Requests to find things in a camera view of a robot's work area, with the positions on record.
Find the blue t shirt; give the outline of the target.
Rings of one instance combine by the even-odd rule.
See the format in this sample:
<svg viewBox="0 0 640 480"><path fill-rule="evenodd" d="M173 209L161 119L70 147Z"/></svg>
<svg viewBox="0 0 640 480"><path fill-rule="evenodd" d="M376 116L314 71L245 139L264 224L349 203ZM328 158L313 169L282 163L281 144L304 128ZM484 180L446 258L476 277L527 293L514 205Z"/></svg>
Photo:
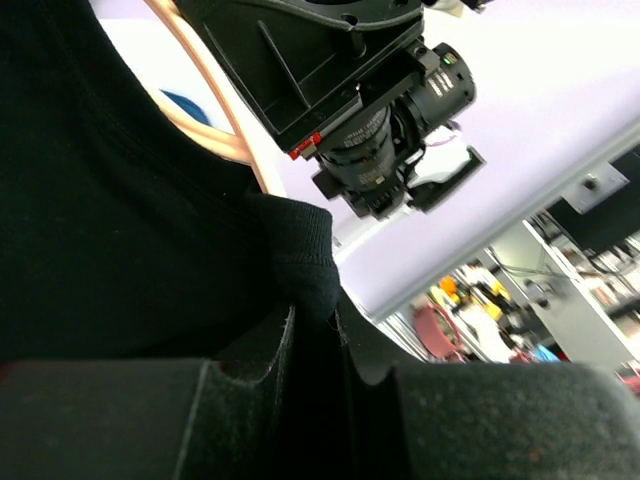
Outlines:
<svg viewBox="0 0 640 480"><path fill-rule="evenodd" d="M206 126L211 126L211 122L206 112L195 102L188 97L174 93L167 90L162 90L162 93L166 95L175 105L182 109L187 115L196 120L197 122Z"/></svg>

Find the wooden hanger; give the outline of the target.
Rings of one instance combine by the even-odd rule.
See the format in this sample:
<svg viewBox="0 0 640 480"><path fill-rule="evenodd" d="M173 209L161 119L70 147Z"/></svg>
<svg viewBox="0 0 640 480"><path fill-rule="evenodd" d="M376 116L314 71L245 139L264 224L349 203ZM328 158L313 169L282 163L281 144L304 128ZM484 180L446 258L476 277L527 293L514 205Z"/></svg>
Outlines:
<svg viewBox="0 0 640 480"><path fill-rule="evenodd" d="M233 92L224 73L195 30L183 18L173 1L148 1L147 7L174 37L194 65L210 96L215 99L215 124L205 125L180 109L160 88L145 80L140 83L160 111L184 135L219 157L249 167L264 193L284 196L284 185L273 163L258 151L251 129L241 122Z"/></svg>

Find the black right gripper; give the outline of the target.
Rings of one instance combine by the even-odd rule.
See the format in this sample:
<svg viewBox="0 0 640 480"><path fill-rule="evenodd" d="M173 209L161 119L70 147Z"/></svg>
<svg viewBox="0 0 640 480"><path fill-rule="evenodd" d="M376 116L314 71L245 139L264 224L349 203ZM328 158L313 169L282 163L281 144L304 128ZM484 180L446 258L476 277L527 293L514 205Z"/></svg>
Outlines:
<svg viewBox="0 0 640 480"><path fill-rule="evenodd" d="M423 28L419 1L182 1L179 11L289 154L360 109L356 84Z"/></svg>

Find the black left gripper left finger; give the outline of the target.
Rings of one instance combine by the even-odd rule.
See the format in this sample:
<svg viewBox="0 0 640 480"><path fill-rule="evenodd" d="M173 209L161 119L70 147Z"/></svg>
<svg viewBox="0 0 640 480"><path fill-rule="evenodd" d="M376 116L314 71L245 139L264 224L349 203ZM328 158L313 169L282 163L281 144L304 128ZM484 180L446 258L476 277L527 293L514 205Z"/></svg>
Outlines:
<svg viewBox="0 0 640 480"><path fill-rule="evenodd" d="M5 479L264 479L295 312L219 360L30 361L1 370Z"/></svg>

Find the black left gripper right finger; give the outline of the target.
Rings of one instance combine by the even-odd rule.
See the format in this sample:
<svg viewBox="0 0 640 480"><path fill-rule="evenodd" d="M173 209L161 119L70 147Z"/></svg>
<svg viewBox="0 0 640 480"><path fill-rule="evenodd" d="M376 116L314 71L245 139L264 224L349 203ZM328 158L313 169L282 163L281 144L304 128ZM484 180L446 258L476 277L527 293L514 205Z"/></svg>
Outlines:
<svg viewBox="0 0 640 480"><path fill-rule="evenodd" d="M635 479L639 403L583 364L424 363L347 296L342 341L358 479Z"/></svg>

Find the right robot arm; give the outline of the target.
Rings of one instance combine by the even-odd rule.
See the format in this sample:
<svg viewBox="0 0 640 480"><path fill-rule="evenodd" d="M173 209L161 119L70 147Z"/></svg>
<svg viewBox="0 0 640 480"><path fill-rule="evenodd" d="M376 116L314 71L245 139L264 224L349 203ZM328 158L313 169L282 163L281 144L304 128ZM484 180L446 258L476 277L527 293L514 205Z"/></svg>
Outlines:
<svg viewBox="0 0 640 480"><path fill-rule="evenodd" d="M292 158L316 157L323 193L361 217L442 188L412 187L410 157L475 98L450 46L427 48L421 1L182 1L241 98ZM635 479L639 404L609 370L577 363L422 362L341 296L327 326L298 326L292 479Z"/></svg>

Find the black t shirt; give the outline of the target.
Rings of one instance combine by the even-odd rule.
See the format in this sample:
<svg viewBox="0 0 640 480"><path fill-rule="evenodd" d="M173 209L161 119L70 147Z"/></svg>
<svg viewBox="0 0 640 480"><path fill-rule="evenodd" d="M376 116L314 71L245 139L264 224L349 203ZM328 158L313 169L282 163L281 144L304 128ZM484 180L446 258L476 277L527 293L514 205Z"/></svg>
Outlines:
<svg viewBox="0 0 640 480"><path fill-rule="evenodd" d="M1 5L1 359L209 356L277 308L325 332L331 216L157 109L86 1Z"/></svg>

